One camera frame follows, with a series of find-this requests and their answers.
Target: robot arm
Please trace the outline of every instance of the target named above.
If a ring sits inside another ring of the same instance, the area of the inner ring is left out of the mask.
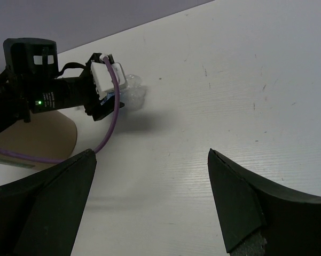
[[[3,46],[6,69],[0,74],[0,132],[17,120],[30,122],[30,112],[84,106],[87,115],[98,121],[113,111],[113,84],[101,53],[94,53],[85,65],[71,62],[58,71],[54,41],[7,39]],[[119,88],[126,88],[121,65],[111,55],[108,58]],[[68,68],[83,71],[79,77],[59,78]]]

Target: white label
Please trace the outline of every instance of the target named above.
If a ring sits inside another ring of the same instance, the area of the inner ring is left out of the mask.
[[[35,65],[43,64],[43,56],[35,55],[33,56],[33,61]],[[53,55],[48,55],[48,64],[54,64]]]

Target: white table surface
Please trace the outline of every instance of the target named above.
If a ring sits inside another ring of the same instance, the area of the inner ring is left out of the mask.
[[[321,196],[321,0],[215,1],[61,53],[60,68],[93,52],[112,53],[147,95],[97,155],[73,256],[226,255],[210,148]],[[110,123],[64,113],[75,152]],[[30,173],[0,168],[0,184]]]

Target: clear plastic object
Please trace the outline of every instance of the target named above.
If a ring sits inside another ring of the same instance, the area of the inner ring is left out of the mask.
[[[145,102],[146,87],[141,85],[142,79],[139,76],[127,75],[126,80],[128,86],[121,91],[120,101],[127,110],[137,111]]]

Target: gray wall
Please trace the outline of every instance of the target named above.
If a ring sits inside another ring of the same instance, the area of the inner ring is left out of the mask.
[[[62,52],[210,1],[1,0],[0,71],[6,38],[51,39]]]

